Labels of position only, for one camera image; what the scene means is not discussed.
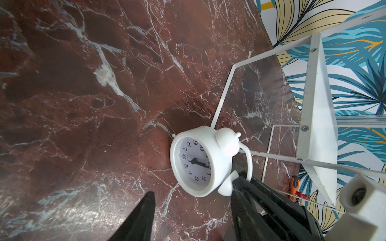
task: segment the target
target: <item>wall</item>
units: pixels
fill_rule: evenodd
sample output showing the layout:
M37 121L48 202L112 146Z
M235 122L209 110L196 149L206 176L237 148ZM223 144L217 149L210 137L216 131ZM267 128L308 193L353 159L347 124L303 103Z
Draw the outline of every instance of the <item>wall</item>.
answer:
M320 32L343 21L386 6L386 1L351 0L256 0L274 47ZM323 38L323 46L336 115L384 114L386 17ZM309 44L278 54L278 59L301 109ZM339 128L338 164L386 171L385 128ZM300 191L314 202L326 204L304 169L300 168ZM338 172L340 189L353 174ZM386 184L383 179L372 178ZM315 204L305 206L327 232L342 213Z

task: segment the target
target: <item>clock handle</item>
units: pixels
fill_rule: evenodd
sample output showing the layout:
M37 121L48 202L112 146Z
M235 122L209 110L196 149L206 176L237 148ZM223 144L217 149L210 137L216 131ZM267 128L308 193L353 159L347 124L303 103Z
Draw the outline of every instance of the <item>clock handle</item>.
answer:
M250 182L252 179L252 168L253 168L252 154L249 148L243 143L239 142L239 147L243 149L245 151L245 154L247 155L247 163L248 163L247 181Z

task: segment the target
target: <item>screw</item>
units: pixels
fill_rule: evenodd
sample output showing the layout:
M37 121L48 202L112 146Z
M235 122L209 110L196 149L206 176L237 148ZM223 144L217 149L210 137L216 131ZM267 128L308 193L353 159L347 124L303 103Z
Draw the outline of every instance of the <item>screw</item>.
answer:
M302 127L301 127L301 130L302 130L302 131L308 131L309 129L310 129L310 128L309 128L308 126L302 126Z

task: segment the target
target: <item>minute hand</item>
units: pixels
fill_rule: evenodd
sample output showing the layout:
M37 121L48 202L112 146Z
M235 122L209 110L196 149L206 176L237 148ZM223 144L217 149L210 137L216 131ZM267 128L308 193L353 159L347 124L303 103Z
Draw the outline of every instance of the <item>minute hand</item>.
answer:
M209 166L205 165L203 162L199 162L197 158L193 158L192 161L190 161L192 164L197 164L205 168L209 168Z

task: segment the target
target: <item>yellow leaf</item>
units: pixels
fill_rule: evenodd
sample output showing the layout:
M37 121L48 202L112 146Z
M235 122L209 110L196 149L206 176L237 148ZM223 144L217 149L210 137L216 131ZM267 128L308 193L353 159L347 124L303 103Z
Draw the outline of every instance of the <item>yellow leaf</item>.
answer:
M340 190L342 188L339 188L337 190L337 204L336 204L336 209L339 210L339 211L342 211L344 212L344 207L342 206L342 204L340 203L339 201L339 195L340 195ZM328 230L329 228L331 228L332 226L334 226L334 224L339 220L339 219L336 219L336 216L338 216L339 218L341 218L343 216L343 213L341 212L335 212L329 208L323 208L322 210L322 224L320 225L320 229L324 232L326 230Z
M303 104L303 99L295 97L295 101L299 104Z
M300 8L301 14L303 14L305 12L309 3L310 3L310 0L299 0L299 8Z
M319 193L319 191L316 190L313 192L313 194L311 194L310 200L312 202L318 202L318 193ZM314 216L315 220L319 222L319 207L318 207L318 205L309 202L307 209L312 214L312 216Z
M290 43L340 24L353 13L352 11L341 9L329 9L319 12L299 24L293 32L283 40L283 43Z
M281 66L284 66L288 61L290 61L290 60L292 59L292 56L289 55L289 54L287 53L287 51L278 53L278 54L277 54L277 57L278 57L278 59L279 59L279 62L280 62L280 65L281 65Z
M386 172L386 165L383 165L382 172ZM380 178L379 183L386 186L386 179Z
M276 0L276 37L280 40L291 28L295 15L294 0Z
M325 3L328 3L328 2L330 2L330 1L334 1L334 0L317 0L317 1L315 1L314 4L311 6L311 9L314 9L314 8L316 8L316 7L320 6L320 5L323 5L323 4L325 4Z

